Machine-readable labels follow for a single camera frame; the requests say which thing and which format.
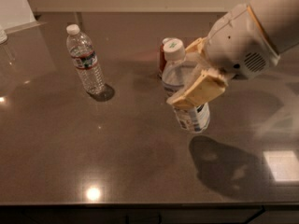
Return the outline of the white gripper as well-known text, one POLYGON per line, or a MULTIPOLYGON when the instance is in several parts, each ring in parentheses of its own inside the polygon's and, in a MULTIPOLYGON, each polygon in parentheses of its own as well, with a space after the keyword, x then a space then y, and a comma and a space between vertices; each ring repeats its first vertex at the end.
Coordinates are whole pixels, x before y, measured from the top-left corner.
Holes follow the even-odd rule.
MULTIPOLYGON (((262 26, 250 6, 237 5, 211 28, 207 38, 195 39, 187 53, 205 51, 207 60, 216 68, 234 74, 236 79, 252 79, 278 64, 280 55, 265 37, 262 26)), ((228 78, 219 70, 202 70, 199 76, 175 92, 167 103, 178 109, 204 105, 220 95, 228 78)))

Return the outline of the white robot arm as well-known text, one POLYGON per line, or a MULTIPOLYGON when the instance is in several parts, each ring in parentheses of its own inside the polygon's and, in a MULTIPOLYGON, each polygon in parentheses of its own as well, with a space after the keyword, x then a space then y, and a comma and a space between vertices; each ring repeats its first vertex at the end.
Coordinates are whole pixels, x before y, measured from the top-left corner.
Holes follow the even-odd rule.
POLYGON ((253 79, 299 43, 299 0, 251 0, 218 19, 187 51, 197 62, 185 86, 167 102, 181 109, 222 95, 232 79, 253 79))

